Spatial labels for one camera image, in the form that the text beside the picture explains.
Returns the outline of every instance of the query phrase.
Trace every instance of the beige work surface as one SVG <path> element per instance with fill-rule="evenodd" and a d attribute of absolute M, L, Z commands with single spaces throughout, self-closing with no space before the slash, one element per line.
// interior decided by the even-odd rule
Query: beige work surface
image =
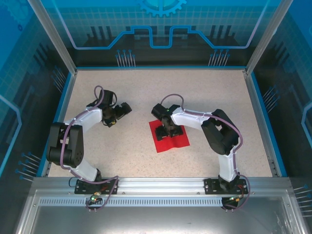
<path fill-rule="evenodd" d="M 73 118 L 95 100 L 93 89 L 114 91 L 118 104 L 132 112 L 108 128 L 98 123 L 84 135 L 84 157 L 103 176 L 213 177 L 219 173 L 217 154 L 203 132 L 186 127 L 190 146 L 157 153 L 149 122 L 152 108 L 171 93 L 181 94 L 184 107 L 213 112 L 222 109 L 244 137 L 237 166 L 246 176 L 272 176 L 242 71 L 121 70 L 79 71 L 66 112 Z M 163 105 L 179 104 L 170 97 Z M 49 176 L 71 176 L 52 164 Z"/>

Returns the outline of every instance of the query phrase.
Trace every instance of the enclosure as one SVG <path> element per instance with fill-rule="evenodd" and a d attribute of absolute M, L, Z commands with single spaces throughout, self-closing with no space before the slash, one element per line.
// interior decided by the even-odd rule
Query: enclosure
<path fill-rule="evenodd" d="M 308 0 L 3 0 L 1 233 L 310 233 L 311 9 Z M 82 112 L 97 85 L 132 111 L 84 133 L 84 158 L 119 176 L 90 214 L 90 195 L 75 194 L 77 179 L 46 155 L 51 124 Z M 219 161 L 202 132 L 185 127 L 187 147 L 156 150 L 151 110 L 171 93 L 186 109 L 222 109 L 243 135 L 244 208 L 225 211 L 224 196 L 205 194 Z"/>

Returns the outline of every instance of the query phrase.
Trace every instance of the red fabric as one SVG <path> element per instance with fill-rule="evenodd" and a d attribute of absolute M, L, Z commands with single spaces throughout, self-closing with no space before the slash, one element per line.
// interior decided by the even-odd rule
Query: red fabric
<path fill-rule="evenodd" d="M 168 136 L 168 137 L 165 137 L 161 141 L 157 141 L 155 129 L 157 127 L 161 126 L 161 121 L 155 120 L 155 121 L 149 122 L 149 124 L 151 127 L 153 140 L 155 143 L 157 153 L 167 151 L 171 148 L 182 148 L 182 147 L 190 145 L 190 142 L 189 142 L 189 139 L 187 138 L 184 126 L 181 126 L 182 131 L 183 131 L 183 135 L 174 136 L 174 137 Z"/>

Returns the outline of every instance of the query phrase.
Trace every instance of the robotic arm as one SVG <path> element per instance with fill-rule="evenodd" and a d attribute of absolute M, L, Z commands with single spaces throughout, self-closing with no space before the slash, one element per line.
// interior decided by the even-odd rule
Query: robotic arm
<path fill-rule="evenodd" d="M 203 131 L 210 147 L 218 154 L 220 187 L 228 191 L 235 186 L 239 179 L 235 172 L 233 159 L 233 149 L 238 144 L 239 136 L 227 124 L 213 117 L 207 117 L 205 114 L 219 117 L 234 125 L 229 117 L 219 109 L 213 113 L 202 113 L 183 110 L 179 105 L 172 105 L 167 109 L 161 104 L 157 104 L 152 109 L 152 115 L 162 122 L 162 126 L 156 129 L 156 136 L 158 140 L 162 140 L 164 137 L 181 135 L 183 134 L 181 125 Z"/>
<path fill-rule="evenodd" d="M 116 104 L 112 105 L 113 95 L 115 95 L 115 93 L 109 90 L 104 90 L 104 97 L 101 104 L 97 108 L 92 108 L 101 100 L 102 94 L 101 91 L 99 98 L 87 106 L 86 113 L 76 119 L 75 123 L 70 127 L 65 142 L 64 167 L 72 170 L 80 179 L 83 178 L 88 181 L 101 181 L 101 173 L 83 157 L 83 134 L 100 122 L 111 127 L 116 124 L 117 120 L 121 119 L 132 110 L 126 102 L 122 103 L 121 106 L 116 105 L 113 107 Z M 64 133 L 72 120 L 73 119 L 63 123 L 55 122 L 52 124 L 46 155 L 49 162 L 60 165 Z"/>

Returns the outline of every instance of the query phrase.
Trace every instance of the gear graphic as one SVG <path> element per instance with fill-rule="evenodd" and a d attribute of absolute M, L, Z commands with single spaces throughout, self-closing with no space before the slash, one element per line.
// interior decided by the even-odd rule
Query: gear graphic
<path fill-rule="evenodd" d="M 145 10 L 147 14 L 152 13 L 155 17 L 169 16 L 175 14 L 176 10 L 182 9 L 182 4 L 186 4 L 186 0 L 138 0 L 141 10 Z"/>
<path fill-rule="evenodd" d="M 19 24 L 22 24 L 28 17 L 29 7 L 27 0 L 0 0 L 0 5 L 6 6 L 11 16 Z"/>

